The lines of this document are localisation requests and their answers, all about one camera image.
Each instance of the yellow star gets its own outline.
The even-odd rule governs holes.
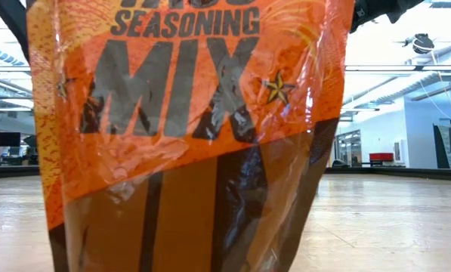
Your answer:
[[[274,82],[265,82],[265,86],[270,90],[267,103],[270,103],[279,98],[279,100],[281,100],[285,105],[289,104],[287,92],[295,88],[294,85],[284,84],[284,80],[280,72],[276,74],[276,79]]]

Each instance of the wooden floor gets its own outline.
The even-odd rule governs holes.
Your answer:
[[[0,180],[0,271],[52,271],[38,178]],[[451,271],[451,181],[327,175],[291,272]]]

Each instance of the plastic packet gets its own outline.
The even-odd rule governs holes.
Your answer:
[[[287,271],[338,122],[353,1],[27,7],[55,270]]]

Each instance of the taco seasoning mix bag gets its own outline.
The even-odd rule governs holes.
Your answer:
[[[287,271],[353,0],[29,0],[56,271]]]

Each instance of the red object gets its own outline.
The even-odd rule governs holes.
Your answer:
[[[369,161],[393,162],[393,153],[370,153]]]

